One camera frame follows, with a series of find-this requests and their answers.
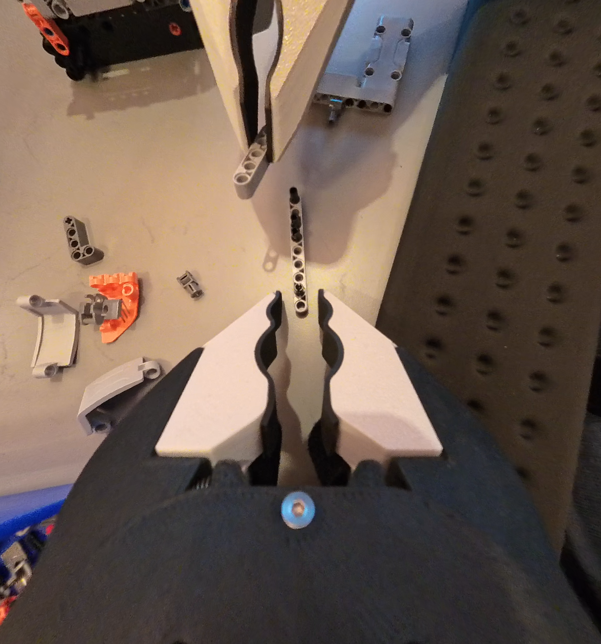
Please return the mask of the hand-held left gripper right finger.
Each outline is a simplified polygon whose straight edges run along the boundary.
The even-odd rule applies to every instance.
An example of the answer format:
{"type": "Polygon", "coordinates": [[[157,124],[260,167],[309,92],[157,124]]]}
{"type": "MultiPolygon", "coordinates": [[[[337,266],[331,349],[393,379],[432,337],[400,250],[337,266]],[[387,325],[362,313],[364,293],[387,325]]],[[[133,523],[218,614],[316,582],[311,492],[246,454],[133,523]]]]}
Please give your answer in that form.
{"type": "Polygon", "coordinates": [[[320,420],[327,453],[342,459],[441,455],[397,346],[323,289],[318,313],[328,365],[320,420]]]}

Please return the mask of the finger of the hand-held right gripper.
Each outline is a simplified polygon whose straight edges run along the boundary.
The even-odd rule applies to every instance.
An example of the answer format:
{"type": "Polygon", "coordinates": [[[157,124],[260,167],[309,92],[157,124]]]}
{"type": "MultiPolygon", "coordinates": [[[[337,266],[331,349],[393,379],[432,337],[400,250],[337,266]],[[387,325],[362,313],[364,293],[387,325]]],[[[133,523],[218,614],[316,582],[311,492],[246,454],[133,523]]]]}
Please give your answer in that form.
{"type": "Polygon", "coordinates": [[[304,118],[353,1],[275,1],[278,39],[264,90],[267,159],[278,162],[304,118]]]}
{"type": "Polygon", "coordinates": [[[258,133],[258,76],[253,54],[256,1],[191,1],[216,84],[240,148],[258,133]]]}

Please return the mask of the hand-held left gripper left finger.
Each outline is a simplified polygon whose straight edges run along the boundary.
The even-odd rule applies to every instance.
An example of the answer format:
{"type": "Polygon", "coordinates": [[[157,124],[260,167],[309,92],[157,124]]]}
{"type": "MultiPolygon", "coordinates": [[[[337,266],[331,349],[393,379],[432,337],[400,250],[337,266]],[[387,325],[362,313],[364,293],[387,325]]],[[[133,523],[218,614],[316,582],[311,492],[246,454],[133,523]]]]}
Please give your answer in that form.
{"type": "Polygon", "coordinates": [[[256,459],[275,393],[267,369],[277,356],[282,295],[267,294],[209,340],[156,443],[161,457],[256,459]]]}

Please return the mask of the dark grey axle pin connector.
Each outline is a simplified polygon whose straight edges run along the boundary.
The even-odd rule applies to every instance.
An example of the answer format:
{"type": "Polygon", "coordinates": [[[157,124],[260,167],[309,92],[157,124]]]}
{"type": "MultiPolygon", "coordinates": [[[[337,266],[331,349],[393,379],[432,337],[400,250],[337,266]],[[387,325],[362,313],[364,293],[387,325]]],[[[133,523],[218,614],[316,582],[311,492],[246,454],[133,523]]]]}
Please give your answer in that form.
{"type": "Polygon", "coordinates": [[[193,277],[191,271],[185,270],[177,278],[177,283],[186,294],[193,300],[198,300],[204,296],[204,291],[199,282],[193,277]]]}

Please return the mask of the short grey holed beam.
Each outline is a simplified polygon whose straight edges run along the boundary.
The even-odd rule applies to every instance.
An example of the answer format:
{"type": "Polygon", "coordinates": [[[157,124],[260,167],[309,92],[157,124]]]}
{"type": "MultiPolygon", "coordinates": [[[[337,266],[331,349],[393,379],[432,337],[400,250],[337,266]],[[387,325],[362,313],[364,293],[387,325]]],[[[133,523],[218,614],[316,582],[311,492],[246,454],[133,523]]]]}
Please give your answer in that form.
{"type": "Polygon", "coordinates": [[[253,197],[269,166],[267,132],[263,127],[256,135],[233,175],[233,187],[241,200],[253,197]]]}

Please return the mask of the long light grey holed beam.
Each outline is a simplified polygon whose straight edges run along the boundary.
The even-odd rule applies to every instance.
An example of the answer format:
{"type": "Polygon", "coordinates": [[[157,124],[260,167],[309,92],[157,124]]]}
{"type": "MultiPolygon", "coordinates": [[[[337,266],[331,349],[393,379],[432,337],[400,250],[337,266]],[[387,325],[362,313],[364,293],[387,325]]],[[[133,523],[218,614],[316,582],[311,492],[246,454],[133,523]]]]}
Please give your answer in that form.
{"type": "Polygon", "coordinates": [[[293,297],[294,297],[294,311],[296,316],[304,318],[309,311],[309,296],[307,293],[307,271],[305,264],[305,239],[304,239],[304,215],[303,206],[298,189],[292,186],[289,189],[289,227],[290,227],[290,244],[291,244],[291,266],[293,277],[293,297]],[[298,227],[302,230],[303,239],[299,244],[294,244],[291,241],[291,228],[298,227]],[[298,298],[294,293],[295,282],[300,281],[304,283],[305,294],[304,297],[298,298]]]}

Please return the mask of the blue plastic bin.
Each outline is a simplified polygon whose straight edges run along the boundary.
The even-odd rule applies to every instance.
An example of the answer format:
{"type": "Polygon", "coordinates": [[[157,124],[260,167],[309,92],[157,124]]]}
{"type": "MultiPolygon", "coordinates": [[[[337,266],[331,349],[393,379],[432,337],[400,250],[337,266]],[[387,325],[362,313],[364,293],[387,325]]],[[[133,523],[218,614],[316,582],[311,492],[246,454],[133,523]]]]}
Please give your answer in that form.
{"type": "Polygon", "coordinates": [[[0,542],[25,527],[57,516],[72,485],[0,496],[0,542]]]}

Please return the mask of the grey rectangular holed panel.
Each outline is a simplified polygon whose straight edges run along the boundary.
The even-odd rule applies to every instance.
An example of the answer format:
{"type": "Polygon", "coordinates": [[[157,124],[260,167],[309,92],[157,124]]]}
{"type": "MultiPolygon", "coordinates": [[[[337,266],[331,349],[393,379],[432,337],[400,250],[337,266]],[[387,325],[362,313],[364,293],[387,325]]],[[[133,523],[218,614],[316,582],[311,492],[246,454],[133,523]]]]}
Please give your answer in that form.
{"type": "Polygon", "coordinates": [[[329,127],[335,126],[350,109],[375,115],[393,112],[413,31],[412,18],[382,14],[368,48],[356,60],[354,71],[345,73],[328,64],[312,102],[328,109],[329,127]]]}

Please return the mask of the grey and black toy vehicle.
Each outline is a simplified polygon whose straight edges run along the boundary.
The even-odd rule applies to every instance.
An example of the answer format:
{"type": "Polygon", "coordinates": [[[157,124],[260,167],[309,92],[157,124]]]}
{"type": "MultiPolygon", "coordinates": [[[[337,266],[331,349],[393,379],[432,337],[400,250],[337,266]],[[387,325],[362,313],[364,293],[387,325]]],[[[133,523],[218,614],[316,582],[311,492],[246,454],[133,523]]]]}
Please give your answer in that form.
{"type": "Polygon", "coordinates": [[[44,50],[72,81],[203,48],[189,1],[19,1],[44,50]]]}

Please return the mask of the light grey wing panel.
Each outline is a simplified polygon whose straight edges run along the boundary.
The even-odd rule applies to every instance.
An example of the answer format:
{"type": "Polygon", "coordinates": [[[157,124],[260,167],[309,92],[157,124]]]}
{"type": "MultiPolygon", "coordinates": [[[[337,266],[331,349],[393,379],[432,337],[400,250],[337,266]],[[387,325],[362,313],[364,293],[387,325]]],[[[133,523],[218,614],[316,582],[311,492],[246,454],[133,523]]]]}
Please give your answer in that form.
{"type": "Polygon", "coordinates": [[[91,382],[84,390],[77,414],[81,429],[86,435],[110,431],[112,419],[101,410],[101,406],[146,380],[157,379],[161,371],[157,361],[139,357],[113,368],[91,382]]]}

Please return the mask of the orange curved panel piece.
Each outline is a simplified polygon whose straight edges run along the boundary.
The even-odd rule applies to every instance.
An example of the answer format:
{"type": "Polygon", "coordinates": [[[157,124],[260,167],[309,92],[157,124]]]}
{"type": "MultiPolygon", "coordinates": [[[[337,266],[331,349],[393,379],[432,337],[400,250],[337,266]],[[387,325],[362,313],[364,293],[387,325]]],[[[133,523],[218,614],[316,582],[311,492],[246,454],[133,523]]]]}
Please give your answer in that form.
{"type": "Polygon", "coordinates": [[[115,342],[135,322],[139,312],[139,278],[137,273],[119,272],[89,276],[88,284],[107,300],[120,300],[120,317],[105,319],[99,324],[102,342],[115,342]]]}

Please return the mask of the dark grey connector block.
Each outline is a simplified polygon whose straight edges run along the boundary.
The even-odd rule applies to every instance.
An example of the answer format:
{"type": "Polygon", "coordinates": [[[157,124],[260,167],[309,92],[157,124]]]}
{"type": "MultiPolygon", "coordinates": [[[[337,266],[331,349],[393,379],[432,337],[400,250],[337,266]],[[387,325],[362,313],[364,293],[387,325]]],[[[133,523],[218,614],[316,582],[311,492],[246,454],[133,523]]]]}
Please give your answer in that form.
{"type": "Polygon", "coordinates": [[[106,321],[121,318],[122,300],[109,299],[103,294],[86,294],[80,304],[79,320],[82,325],[101,326],[106,321]]]}

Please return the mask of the light grey curved panel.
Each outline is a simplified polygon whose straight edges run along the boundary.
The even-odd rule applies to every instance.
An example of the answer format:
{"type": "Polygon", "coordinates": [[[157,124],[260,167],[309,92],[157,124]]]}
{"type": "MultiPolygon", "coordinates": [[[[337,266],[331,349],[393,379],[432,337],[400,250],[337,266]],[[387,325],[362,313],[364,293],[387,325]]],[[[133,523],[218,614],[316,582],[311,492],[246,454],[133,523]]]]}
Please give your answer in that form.
{"type": "Polygon", "coordinates": [[[62,300],[47,300],[39,295],[20,296],[16,304],[38,321],[32,376],[50,379],[73,366],[78,347],[78,311],[62,300]]]}

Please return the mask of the dark grey bent beam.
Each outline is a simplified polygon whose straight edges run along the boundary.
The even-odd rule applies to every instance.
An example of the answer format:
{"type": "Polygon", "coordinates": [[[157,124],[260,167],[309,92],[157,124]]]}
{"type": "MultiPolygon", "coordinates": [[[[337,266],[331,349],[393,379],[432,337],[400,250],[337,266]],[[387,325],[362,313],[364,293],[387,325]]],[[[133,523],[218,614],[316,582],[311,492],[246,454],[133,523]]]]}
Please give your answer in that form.
{"type": "Polygon", "coordinates": [[[90,243],[86,224],[73,217],[63,218],[63,228],[71,260],[83,266],[101,262],[104,252],[90,243]]]}

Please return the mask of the pile of building pieces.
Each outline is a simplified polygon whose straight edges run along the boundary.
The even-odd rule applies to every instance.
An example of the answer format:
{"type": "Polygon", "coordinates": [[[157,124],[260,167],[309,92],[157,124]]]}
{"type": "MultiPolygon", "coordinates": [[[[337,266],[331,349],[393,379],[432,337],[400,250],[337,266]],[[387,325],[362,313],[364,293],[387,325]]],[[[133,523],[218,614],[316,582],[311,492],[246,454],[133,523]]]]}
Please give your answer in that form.
{"type": "Polygon", "coordinates": [[[0,625],[29,584],[55,523],[56,516],[49,517],[0,542],[0,625]]]}

